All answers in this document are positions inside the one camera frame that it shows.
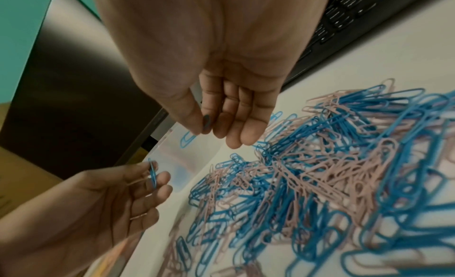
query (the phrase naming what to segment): pinky finger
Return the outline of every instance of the pinky finger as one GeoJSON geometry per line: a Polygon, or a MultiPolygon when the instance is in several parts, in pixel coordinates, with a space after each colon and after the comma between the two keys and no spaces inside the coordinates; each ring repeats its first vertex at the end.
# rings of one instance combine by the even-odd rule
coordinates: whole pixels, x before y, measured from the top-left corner
{"type": "Polygon", "coordinates": [[[134,218],[129,223],[128,236],[143,232],[158,222],[160,214],[158,209],[151,208],[146,214],[134,218]]]}

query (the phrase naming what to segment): person's right hand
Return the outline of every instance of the person's right hand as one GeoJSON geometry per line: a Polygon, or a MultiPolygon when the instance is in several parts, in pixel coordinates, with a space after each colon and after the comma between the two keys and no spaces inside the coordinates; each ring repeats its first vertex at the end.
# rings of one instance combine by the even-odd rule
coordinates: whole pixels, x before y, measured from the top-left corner
{"type": "Polygon", "coordinates": [[[209,115],[231,148],[264,133],[326,2],[96,0],[137,85],[193,134],[209,115]],[[202,109],[189,90],[198,76],[202,109]]]}

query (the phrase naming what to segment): fingernail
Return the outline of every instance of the fingernail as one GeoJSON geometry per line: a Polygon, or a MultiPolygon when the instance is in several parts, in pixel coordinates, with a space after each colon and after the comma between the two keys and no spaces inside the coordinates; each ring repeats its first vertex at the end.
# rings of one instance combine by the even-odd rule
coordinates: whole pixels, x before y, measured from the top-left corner
{"type": "Polygon", "coordinates": [[[210,126],[210,116],[208,114],[204,115],[204,129],[210,126]]]}

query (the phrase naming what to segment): palm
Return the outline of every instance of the palm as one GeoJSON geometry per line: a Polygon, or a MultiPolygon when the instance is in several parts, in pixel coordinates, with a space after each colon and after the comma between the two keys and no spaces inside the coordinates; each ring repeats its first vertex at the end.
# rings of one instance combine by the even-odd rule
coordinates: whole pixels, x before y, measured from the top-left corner
{"type": "Polygon", "coordinates": [[[76,175],[7,215],[0,233],[12,235],[8,227],[24,228],[24,232],[15,236],[20,246],[10,241],[6,250],[10,255],[25,256],[18,264],[13,261],[8,265],[15,268],[17,276],[27,276],[17,272],[18,268],[27,270],[23,264],[45,264],[43,276],[77,273],[122,240],[156,223],[155,207],[172,191],[166,185],[170,176],[159,174],[159,189],[149,196],[149,180],[127,184],[141,178],[143,172],[110,186],[104,184],[103,180],[108,180],[104,173],[76,175]]]}
{"type": "Polygon", "coordinates": [[[237,148],[264,132],[327,0],[96,2],[138,86],[195,134],[209,115],[237,148]],[[189,91],[198,75],[201,110],[189,91]]]}

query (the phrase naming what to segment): pile of paper clips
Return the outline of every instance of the pile of paper clips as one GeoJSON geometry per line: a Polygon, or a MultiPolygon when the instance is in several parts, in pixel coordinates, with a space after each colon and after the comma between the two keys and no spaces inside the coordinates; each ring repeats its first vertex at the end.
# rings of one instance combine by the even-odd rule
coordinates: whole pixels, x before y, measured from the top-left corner
{"type": "MultiPolygon", "coordinates": [[[[168,276],[202,277],[234,249],[232,267],[207,274],[260,277],[257,259],[276,244],[295,253],[286,277],[301,262],[313,264],[307,276],[314,276],[340,248],[343,270],[355,277],[380,276],[350,269],[361,254],[455,251],[446,242],[455,226],[417,225],[424,213],[455,213],[455,202],[434,204],[449,180],[440,164],[455,163],[455,91],[424,92],[384,84],[338,91],[311,100],[316,104],[302,110],[310,116],[270,125],[255,145],[257,161],[232,154],[191,190],[196,218],[188,235],[171,241],[168,276]]],[[[455,263],[394,269],[381,276],[455,276],[455,263]]]]}

